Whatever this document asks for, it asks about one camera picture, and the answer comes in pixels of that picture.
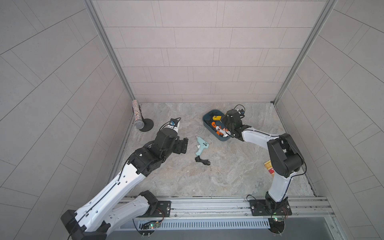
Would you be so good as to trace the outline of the mint green hot glue gun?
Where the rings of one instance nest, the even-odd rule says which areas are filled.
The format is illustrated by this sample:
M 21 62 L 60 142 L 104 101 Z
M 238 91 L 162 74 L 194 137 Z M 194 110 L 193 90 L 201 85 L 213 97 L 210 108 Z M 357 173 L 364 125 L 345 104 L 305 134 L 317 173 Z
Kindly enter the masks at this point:
M 209 147 L 209 144 L 205 140 L 203 140 L 201 137 L 197 137 L 197 142 L 198 142 L 198 145 L 197 145 L 198 151 L 196 152 L 195 161 L 197 163 L 202 163 L 205 166 L 210 166 L 211 162 L 209 160 L 201 159 L 201 154 L 205 149 Z

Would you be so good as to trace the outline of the red and yellow snack box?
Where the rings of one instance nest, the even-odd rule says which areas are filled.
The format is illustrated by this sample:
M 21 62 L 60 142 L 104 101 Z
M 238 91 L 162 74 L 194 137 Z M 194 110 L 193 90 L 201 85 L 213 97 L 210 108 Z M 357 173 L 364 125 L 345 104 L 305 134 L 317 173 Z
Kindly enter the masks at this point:
M 275 171 L 274 171 L 274 168 L 273 168 L 272 163 L 271 163 L 270 160 L 265 162 L 264 166 L 267 169 L 267 171 L 270 173 L 270 175 L 272 175 L 272 176 L 275 175 Z

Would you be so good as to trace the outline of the white hot glue gun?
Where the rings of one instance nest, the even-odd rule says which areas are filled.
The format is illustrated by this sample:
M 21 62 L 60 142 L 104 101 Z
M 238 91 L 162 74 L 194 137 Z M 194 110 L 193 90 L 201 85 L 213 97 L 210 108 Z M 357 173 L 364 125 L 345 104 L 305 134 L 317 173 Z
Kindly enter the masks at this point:
M 216 133 L 223 138 L 227 138 L 231 136 L 231 133 L 227 131 L 227 129 L 222 129 L 220 126 L 216 126 Z

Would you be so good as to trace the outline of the orange hot glue gun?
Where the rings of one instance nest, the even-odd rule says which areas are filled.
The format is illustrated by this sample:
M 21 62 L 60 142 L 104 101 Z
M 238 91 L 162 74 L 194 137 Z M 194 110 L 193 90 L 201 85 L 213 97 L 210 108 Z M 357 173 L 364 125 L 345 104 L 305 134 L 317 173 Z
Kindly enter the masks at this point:
M 223 136 L 225 132 L 223 132 L 223 130 L 218 126 L 216 125 L 215 122 L 212 122 L 211 123 L 212 127 L 215 129 L 216 133 L 220 136 Z

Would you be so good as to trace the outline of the speckled roller on black stand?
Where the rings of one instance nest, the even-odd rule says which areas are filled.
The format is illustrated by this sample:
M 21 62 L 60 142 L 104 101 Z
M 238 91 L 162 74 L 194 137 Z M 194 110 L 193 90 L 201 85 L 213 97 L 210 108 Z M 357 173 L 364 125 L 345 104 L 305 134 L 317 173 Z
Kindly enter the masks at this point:
M 142 115 L 141 107 L 138 100 L 132 101 L 134 113 L 134 126 L 141 132 L 148 132 L 154 127 L 154 122 L 151 119 L 145 119 Z

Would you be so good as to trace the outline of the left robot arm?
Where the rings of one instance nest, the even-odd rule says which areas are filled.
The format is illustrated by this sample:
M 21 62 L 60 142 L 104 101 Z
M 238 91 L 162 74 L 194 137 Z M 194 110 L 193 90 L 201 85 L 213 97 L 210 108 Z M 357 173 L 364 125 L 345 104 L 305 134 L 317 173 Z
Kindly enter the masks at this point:
M 72 240 L 105 240 L 125 222 L 157 213 L 158 199 L 150 192 L 140 193 L 133 201 L 117 204 L 137 184 L 157 170 L 173 153 L 185 154 L 188 139 L 180 139 L 180 118 L 161 126 L 156 138 L 135 150 L 122 170 L 94 198 L 78 210 L 67 210 L 61 221 Z

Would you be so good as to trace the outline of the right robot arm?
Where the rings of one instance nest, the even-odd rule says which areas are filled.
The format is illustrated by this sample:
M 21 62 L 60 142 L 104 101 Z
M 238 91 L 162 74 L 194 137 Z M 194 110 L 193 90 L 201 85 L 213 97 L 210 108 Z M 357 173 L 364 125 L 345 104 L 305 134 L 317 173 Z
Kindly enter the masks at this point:
M 244 114 L 240 110 L 229 110 L 221 116 L 221 123 L 231 137 L 242 142 L 252 143 L 268 150 L 272 168 L 275 171 L 272 185 L 266 193 L 266 200 L 280 203 L 287 197 L 290 182 L 305 164 L 291 135 L 271 135 L 242 123 Z

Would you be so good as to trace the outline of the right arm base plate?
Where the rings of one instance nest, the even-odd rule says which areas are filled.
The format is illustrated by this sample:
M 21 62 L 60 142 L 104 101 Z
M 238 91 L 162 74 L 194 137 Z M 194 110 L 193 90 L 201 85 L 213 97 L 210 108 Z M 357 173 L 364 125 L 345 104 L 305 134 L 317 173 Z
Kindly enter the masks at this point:
M 252 216 L 291 216 L 292 210 L 288 198 L 275 203 L 267 200 L 248 200 Z

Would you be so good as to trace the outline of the left circuit board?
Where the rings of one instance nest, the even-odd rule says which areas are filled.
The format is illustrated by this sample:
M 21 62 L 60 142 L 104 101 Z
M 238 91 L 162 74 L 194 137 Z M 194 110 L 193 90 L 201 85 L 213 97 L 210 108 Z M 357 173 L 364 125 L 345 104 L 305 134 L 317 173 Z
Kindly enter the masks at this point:
M 144 224 L 140 225 L 139 232 L 141 234 L 141 237 L 150 237 L 151 234 L 155 232 L 156 229 L 158 229 L 161 226 L 160 222 L 157 221 L 150 221 Z

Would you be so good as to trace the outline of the aluminium mounting rail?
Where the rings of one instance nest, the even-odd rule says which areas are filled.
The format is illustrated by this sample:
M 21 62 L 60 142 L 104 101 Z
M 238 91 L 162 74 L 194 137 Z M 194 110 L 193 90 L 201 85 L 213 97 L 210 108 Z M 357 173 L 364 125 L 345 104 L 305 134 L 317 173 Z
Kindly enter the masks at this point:
M 245 218 L 327 218 L 335 217 L 326 197 L 288 197 L 276 209 L 268 209 L 261 197 L 157 197 L 169 201 L 166 220 Z

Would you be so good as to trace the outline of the right circuit board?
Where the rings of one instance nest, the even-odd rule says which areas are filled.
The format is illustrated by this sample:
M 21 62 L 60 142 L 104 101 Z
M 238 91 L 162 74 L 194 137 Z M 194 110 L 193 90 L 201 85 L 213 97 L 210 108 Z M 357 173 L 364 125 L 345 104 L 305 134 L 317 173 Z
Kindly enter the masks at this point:
M 285 230 L 285 221 L 282 218 L 269 218 L 269 231 L 275 235 L 282 235 Z

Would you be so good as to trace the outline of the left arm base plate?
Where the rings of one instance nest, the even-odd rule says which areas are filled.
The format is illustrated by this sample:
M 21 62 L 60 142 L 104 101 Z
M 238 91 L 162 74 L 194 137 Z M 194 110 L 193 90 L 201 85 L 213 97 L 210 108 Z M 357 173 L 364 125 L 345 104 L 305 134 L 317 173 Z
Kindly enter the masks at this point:
M 171 211 L 171 201 L 158 201 L 156 206 L 150 205 L 149 209 L 146 211 L 142 217 L 169 217 Z

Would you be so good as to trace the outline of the teal plastic storage box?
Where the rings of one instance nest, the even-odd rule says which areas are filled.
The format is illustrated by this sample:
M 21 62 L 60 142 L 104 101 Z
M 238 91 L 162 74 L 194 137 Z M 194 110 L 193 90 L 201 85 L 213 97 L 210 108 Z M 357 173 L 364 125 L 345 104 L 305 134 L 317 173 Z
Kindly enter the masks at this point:
M 219 110 L 211 110 L 203 115 L 204 126 L 220 141 L 225 142 L 231 138 L 230 131 L 216 117 L 221 117 L 223 113 Z

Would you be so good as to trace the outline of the circuit board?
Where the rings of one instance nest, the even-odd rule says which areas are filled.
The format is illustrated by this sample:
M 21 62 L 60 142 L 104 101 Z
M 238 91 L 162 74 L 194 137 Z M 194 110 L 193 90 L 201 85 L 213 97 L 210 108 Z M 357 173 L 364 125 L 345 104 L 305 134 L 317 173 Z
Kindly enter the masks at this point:
M 158 229 L 161 226 L 160 222 L 157 221 L 150 221 L 144 224 L 140 225 L 139 232 L 141 234 L 141 237 L 150 237 L 151 234 L 155 232 L 156 229 Z
M 285 221 L 282 218 L 269 218 L 269 231 L 275 235 L 282 235 L 285 230 Z

